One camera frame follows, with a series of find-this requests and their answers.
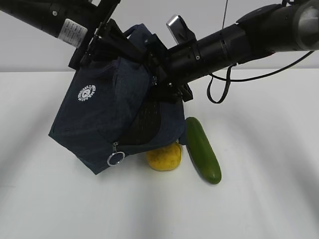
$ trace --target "cable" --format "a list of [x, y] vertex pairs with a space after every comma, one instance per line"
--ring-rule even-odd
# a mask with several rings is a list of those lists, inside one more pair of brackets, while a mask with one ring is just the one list
[[[258, 80], [258, 79], [262, 79], [262, 78], [265, 78], [265, 77], [269, 77], [269, 76], [272, 76], [272, 75], [275, 75], [275, 74], [278, 74], [284, 70], [287, 70], [295, 65], [297, 65], [299, 62], [305, 60], [307, 57], [309, 57], [311, 54], [313, 54], [314, 51], [310, 51], [308, 52], [306, 55], [304, 55], [303, 57], [299, 58], [297, 61], [293, 62], [292, 64], [280, 69], [280, 70], [277, 70], [277, 71], [274, 71], [274, 72], [271, 72], [271, 73], [268, 73], [268, 74], [265, 74], [265, 75], [261, 75], [261, 76], [256, 76], [256, 77], [252, 77], [252, 78], [247, 78], [247, 79], [241, 79], [241, 80], [231, 80], [231, 82], [247, 82], [247, 81], [254, 81], [254, 80]], [[219, 77], [219, 76], [215, 76], [214, 74], [209, 74], [211, 77], [214, 77], [218, 80], [221, 80], [221, 81], [227, 81], [227, 79], [225, 78], [222, 78], [222, 77]]]
[[225, 26], [225, 20], [226, 20], [227, 7], [228, 7], [228, 0], [226, 0], [226, 6], [225, 6], [225, 12], [224, 12], [224, 19], [223, 19], [223, 26], [222, 26], [222, 29], [224, 29], [224, 26]]
[[230, 83], [231, 83], [231, 80], [230, 80], [231, 68], [234, 67], [234, 66], [236, 66], [236, 65], [237, 65], [237, 64], [228, 67], [227, 77], [226, 77], [227, 80], [226, 80], [225, 89], [224, 89], [223, 95], [222, 95], [222, 97], [220, 98], [219, 101], [215, 101], [215, 100], [213, 100], [213, 98], [211, 97], [210, 87], [211, 87], [211, 84], [213, 83], [214, 77], [211, 78], [211, 81], [210, 81], [210, 83], [209, 83], [209, 85], [208, 85], [208, 87], [207, 87], [207, 97], [208, 97], [208, 99], [209, 99], [212, 103], [214, 103], [214, 104], [220, 104], [220, 103], [222, 103], [222, 102], [225, 100], [225, 98], [226, 98], [226, 96], [227, 96], [227, 94], [228, 94], [228, 91], [229, 91]]

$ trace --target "white label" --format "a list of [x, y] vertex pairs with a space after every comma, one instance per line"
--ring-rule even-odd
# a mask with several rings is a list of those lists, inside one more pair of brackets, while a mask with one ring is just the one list
[[84, 87], [78, 95], [78, 100], [82, 102], [88, 100], [94, 95], [95, 91], [96, 91], [95, 85]]
[[70, 19], [66, 19], [58, 38], [72, 46], [75, 46], [76, 48], [79, 48], [87, 32], [87, 28]]

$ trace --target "bag logo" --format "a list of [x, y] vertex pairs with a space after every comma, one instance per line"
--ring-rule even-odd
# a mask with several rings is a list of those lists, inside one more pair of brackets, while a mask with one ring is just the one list
[[94, 85], [84, 87], [78, 95], [78, 100], [82, 102], [88, 100], [94, 95], [95, 91], [96, 87]]

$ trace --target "cucumber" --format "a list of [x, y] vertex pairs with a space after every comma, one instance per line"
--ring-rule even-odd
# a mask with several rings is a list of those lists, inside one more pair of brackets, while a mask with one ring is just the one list
[[199, 175], [211, 184], [218, 184], [221, 181], [220, 166], [198, 119], [186, 119], [186, 138], [189, 156]]

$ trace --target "yellow potato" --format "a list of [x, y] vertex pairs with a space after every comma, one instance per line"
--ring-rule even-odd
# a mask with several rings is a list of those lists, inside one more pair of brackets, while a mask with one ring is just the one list
[[146, 153], [149, 166], [157, 171], [176, 169], [181, 161], [181, 148], [178, 143], [155, 149]]

